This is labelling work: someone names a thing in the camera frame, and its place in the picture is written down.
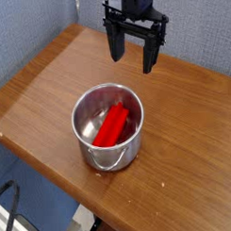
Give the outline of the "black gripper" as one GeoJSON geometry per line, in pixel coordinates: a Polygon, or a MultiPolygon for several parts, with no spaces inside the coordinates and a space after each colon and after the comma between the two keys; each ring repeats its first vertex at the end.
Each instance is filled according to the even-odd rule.
{"type": "Polygon", "coordinates": [[[112,59],[119,61],[124,54],[125,34],[121,28],[139,38],[147,34],[142,61],[143,72],[150,73],[157,63],[160,45],[165,44],[169,18],[153,7],[153,0],[105,0],[102,6],[106,9],[104,21],[112,59]]]}

